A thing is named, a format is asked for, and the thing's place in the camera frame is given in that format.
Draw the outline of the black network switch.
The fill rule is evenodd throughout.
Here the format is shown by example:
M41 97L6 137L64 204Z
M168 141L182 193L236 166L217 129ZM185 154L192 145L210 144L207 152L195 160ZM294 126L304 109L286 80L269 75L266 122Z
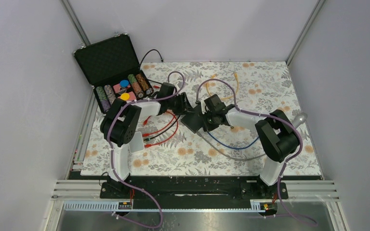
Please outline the black network switch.
M187 113L182 119L181 122L186 128L191 132L197 133L201 130L207 132L207 117L202 112L201 104L197 104L194 107L194 112Z

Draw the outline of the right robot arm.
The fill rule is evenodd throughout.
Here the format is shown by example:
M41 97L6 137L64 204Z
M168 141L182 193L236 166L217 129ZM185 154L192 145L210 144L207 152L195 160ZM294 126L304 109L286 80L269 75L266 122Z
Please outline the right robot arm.
M215 94L201 104L199 117L205 131L212 131L220 125L255 129L267 159L260 173L257 192L269 198L276 192L287 162L295 158L303 149L303 139L297 128L306 119L306 113L298 114L290 121L281 110L270 114L254 113L238 108L235 104L225 105Z

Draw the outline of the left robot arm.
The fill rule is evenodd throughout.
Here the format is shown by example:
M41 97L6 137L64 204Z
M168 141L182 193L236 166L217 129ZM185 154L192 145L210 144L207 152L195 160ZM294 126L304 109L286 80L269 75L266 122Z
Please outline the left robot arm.
M131 102L117 98L106 113L100 131L111 145L109 176L115 180L112 192L119 198L130 193L130 185L124 181L130 175L129 154L145 149L137 125L141 118L159 116L167 111L174 115L194 112L185 92L173 84L163 83L156 96Z

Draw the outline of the silver microphone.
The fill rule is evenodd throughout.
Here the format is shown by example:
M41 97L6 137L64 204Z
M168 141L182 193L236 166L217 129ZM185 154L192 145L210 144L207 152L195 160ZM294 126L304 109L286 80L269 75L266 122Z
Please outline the silver microphone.
M292 121L292 125L293 125L295 128L298 128L300 125L302 125L303 123L305 123L305 122L306 122L307 118L308 118L307 113L301 112L301 113L299 113L299 114L294 118L294 120Z

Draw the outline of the white router box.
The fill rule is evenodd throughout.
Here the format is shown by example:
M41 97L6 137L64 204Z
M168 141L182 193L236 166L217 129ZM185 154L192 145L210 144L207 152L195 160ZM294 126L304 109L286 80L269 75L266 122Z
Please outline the white router box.
M134 133L133 138L129 142L129 151L130 153L137 153L141 152L145 149L144 140L142 133L140 131L137 131Z

